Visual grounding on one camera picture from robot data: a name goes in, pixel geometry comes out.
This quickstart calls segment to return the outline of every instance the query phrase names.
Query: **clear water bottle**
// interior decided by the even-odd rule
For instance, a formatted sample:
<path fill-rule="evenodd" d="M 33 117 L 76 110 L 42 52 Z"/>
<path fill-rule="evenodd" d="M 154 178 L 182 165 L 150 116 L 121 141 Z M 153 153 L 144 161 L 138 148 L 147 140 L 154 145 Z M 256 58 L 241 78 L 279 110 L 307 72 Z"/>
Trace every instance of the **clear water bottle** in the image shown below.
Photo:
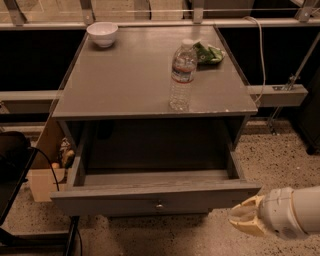
<path fill-rule="evenodd" d="M 174 110 L 189 109 L 191 86 L 198 63 L 193 44 L 193 40 L 182 40 L 180 48 L 173 56 L 169 104 Z"/>

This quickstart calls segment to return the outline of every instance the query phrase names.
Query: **bowl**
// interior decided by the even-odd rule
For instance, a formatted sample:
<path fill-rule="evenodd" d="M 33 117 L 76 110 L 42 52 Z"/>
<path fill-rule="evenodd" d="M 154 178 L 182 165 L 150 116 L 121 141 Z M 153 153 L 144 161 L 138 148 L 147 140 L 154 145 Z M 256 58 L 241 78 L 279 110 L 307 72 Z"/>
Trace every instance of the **bowl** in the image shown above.
<path fill-rule="evenodd" d="M 87 27 L 89 39 L 100 47 L 109 47 L 116 40 L 118 26 L 112 22 L 95 22 Z"/>

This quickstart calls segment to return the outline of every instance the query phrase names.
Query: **open drawer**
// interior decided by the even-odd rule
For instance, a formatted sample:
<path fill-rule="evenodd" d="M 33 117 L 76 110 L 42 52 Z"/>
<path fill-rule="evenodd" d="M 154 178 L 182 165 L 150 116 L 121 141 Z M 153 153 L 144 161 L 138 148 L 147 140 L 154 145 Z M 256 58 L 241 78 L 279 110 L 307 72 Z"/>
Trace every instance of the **open drawer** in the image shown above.
<path fill-rule="evenodd" d="M 237 163 L 223 118 L 85 122 L 66 191 L 68 215 L 208 213 L 257 193 Z"/>

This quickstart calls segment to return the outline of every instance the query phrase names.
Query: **crumpled snack wrapper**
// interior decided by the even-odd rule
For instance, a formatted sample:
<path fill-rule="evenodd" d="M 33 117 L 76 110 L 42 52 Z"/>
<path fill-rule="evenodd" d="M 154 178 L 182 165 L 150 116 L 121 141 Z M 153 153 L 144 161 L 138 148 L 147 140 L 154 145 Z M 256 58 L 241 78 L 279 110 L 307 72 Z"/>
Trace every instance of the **crumpled snack wrapper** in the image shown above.
<path fill-rule="evenodd" d="M 198 56 L 198 64 L 218 64 L 220 63 L 225 52 L 212 45 L 208 45 L 208 48 L 204 47 L 200 42 L 194 44 Z"/>

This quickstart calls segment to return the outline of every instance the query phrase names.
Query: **speckled floor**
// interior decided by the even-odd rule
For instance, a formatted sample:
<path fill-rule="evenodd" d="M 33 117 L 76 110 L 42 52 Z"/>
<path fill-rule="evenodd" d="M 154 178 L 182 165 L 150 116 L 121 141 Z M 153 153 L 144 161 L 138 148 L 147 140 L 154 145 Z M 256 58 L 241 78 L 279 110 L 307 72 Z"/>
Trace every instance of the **speckled floor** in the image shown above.
<path fill-rule="evenodd" d="M 263 185 L 259 194 L 279 187 L 319 185 L 320 155 L 307 155 L 304 142 L 289 122 L 279 121 L 276 128 L 278 136 L 271 135 L 261 121 L 250 122 L 246 127 L 236 151 L 247 180 Z M 84 216 L 79 224 L 83 255 L 320 255 L 320 236 L 304 241 L 251 237 L 228 223 L 229 211 L 215 209 L 205 216 Z M 25 184 L 3 228 L 18 233 L 43 232 L 67 230 L 68 224 L 69 218 L 54 204 L 34 203 Z M 79 242 L 76 246 L 75 255 L 80 255 Z"/>

